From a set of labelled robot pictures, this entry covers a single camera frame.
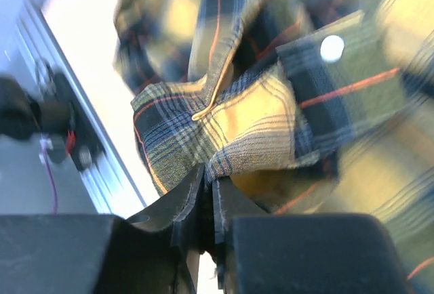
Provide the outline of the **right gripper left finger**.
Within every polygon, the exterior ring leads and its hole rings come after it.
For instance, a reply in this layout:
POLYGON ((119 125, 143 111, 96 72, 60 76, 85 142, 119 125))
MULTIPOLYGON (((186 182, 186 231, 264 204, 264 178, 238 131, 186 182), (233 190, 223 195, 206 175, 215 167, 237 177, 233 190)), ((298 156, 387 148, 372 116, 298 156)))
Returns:
POLYGON ((1 217, 2 293, 195 293, 204 167, 128 219, 1 217))

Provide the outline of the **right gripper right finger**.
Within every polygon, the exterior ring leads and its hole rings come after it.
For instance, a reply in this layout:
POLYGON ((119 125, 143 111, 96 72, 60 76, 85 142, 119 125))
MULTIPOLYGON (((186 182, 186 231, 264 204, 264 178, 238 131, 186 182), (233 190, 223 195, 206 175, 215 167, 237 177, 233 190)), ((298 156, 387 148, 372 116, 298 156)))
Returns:
POLYGON ((212 184, 218 286, 225 293, 411 293, 371 215, 270 215, 227 178, 212 184))

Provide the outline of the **yellow plaid long sleeve shirt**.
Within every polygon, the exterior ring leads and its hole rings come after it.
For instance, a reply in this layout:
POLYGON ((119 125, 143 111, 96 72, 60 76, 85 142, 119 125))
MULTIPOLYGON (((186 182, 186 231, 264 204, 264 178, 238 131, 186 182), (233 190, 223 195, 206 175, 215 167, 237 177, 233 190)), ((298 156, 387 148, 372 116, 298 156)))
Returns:
POLYGON ((433 292, 433 0, 119 0, 159 195, 199 163, 270 213, 371 213, 433 292))

